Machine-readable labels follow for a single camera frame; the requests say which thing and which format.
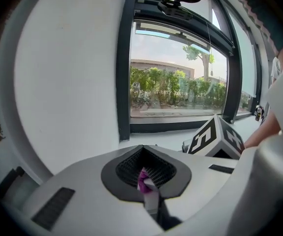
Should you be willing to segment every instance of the green shrub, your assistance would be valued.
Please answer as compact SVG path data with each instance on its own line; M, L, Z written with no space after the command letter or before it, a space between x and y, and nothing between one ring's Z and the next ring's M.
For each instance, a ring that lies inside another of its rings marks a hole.
M130 68L131 106L138 102L138 92L132 88L139 82L140 90L150 92L160 104L185 106L199 104L208 108L222 107L226 97L226 87L221 83L189 79L183 71L174 73L152 67L150 69Z

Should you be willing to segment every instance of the gray surface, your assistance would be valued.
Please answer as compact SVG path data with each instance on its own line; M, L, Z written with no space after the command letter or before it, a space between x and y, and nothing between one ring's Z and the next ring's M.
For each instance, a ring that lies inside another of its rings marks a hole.
M186 164L192 171L192 179L178 198L167 199L166 205L171 216L182 221L189 219L202 209L223 187L231 176L227 173L209 169L212 164L235 168L237 160L223 159L175 152L165 148L151 146L162 153Z
M142 204L123 202L103 186L103 166L131 150L124 148L75 163L39 187L23 209L32 217L60 188L76 190L54 225L58 235L157 235L162 229ZM165 236L254 235L283 204L283 134L246 149L240 160L203 157L153 147L192 170L184 193L166 200L171 216L184 222ZM231 175L208 169L234 167Z
M195 216L165 236L246 236L267 224L283 203L283 135L242 154L231 177Z
M30 218L22 214L18 209L13 206L10 206L7 203L2 203L4 209L13 219L14 222L24 231L27 235L30 236L55 236L55 234L43 229L38 226L36 223L32 222Z
M21 210L23 204L38 187L39 185L27 173L24 173L12 183L3 201Z
M32 217L60 187L76 190L52 232L61 236L157 235L162 229L142 203L124 202L102 184L104 165L133 147L116 150L75 163L39 187L24 205Z
M14 92L15 55L22 29L38 0L21 0L0 39L0 125L20 166L39 184L52 174L33 150L17 112Z
M181 197L166 200L170 215L181 220L190 218L207 204L230 176L208 167L212 164L234 167L237 163L231 159L195 156L158 146L152 147L185 163L192 170L192 180ZM54 225L54 233L156 235L162 232L143 204L118 200L101 182L100 174L104 165L132 148L116 150L69 166L32 194L24 205L24 214L28 217L34 216L60 187L67 187L76 190L76 193ZM155 212L155 205L151 199L152 197L149 197L146 208Z

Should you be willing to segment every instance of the sky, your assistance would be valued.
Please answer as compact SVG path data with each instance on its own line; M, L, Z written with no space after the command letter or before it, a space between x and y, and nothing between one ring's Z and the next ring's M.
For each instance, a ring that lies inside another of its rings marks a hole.
M212 11L212 22L220 29L217 17ZM178 64L195 69L195 78L204 75L204 69L201 59L187 60L186 53L183 51L184 44L166 38L157 36L135 34L135 28L132 35L131 58L132 59L148 59L171 64ZM215 57L215 62L209 64L209 76L211 67L213 77L222 77L226 79L226 57L215 49L211 49L211 53Z

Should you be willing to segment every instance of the purple object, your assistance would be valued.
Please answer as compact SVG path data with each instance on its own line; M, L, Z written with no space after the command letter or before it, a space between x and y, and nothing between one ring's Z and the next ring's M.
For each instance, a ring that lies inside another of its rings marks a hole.
M145 179L148 179L148 178L149 178L149 176L148 176L146 170L143 168L143 169L141 170L140 176L138 177L138 185L139 185L140 191L141 191L142 193L149 193L149 192L152 191L152 190L151 190L150 188L148 188L148 187L144 184L144 182L143 182Z

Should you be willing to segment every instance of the small figurine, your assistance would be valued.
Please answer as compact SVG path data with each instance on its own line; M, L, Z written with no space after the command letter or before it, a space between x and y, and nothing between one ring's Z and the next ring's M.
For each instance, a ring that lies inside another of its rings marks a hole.
M255 109L255 120L259 121L261 116L263 118L263 116L264 116L264 109L263 109L262 106L257 105L256 109Z

